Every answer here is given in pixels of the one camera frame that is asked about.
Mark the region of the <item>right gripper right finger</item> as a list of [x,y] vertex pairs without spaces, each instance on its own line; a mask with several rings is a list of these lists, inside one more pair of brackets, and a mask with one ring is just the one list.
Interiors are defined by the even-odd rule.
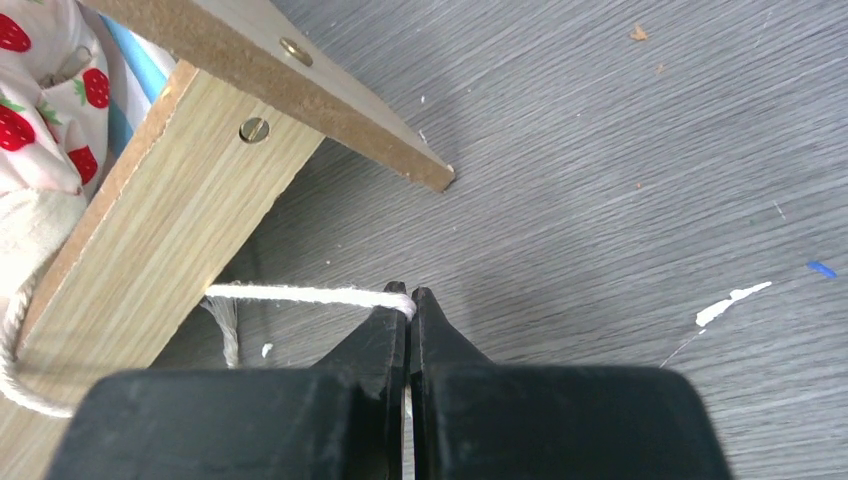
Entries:
[[507,365],[413,292],[419,479],[728,479],[700,395],[658,367]]

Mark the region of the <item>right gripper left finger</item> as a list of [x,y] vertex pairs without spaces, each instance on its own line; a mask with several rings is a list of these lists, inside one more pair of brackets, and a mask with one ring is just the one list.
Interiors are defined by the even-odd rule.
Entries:
[[133,370],[85,396],[51,479],[398,479],[403,313],[385,307],[308,368]]

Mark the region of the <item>wooden pet bed frame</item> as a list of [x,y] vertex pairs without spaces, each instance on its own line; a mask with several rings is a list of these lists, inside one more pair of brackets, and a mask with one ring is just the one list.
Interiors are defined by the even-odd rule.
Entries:
[[95,1],[177,58],[6,334],[49,405],[150,365],[320,143],[441,191],[454,170],[268,1]]

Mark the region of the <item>blue striped mattress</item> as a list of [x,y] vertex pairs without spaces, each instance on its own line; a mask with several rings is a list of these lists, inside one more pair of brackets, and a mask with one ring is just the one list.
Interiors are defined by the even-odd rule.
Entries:
[[108,143],[118,157],[164,90],[176,59],[111,18],[100,20],[110,79]]

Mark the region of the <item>strawberry print ruffled blanket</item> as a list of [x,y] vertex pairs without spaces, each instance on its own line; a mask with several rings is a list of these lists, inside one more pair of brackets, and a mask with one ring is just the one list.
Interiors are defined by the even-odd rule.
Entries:
[[17,379],[14,349],[35,288],[119,157],[101,16],[76,1],[1,5],[1,391],[54,418],[74,410]]

